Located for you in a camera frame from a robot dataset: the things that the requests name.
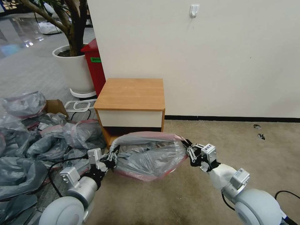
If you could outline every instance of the white wall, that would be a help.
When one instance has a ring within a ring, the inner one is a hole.
[[[300,1],[88,4],[106,78],[163,78],[166,115],[300,118]]]

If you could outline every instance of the wooden tabletop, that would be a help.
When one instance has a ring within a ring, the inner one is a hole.
[[[94,108],[162,111],[165,109],[163,80],[110,78],[98,96]]]

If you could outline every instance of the white drawer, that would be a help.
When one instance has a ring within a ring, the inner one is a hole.
[[[162,111],[98,110],[104,127],[161,127]]]

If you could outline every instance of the green label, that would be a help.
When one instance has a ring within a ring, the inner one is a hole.
[[[92,63],[100,63],[101,62],[101,58],[91,57],[91,62]]]

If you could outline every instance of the reflective floor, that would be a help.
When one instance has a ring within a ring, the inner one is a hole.
[[[35,18],[22,18],[22,14],[0,18],[0,59],[30,48],[45,38],[47,35],[40,32]]]

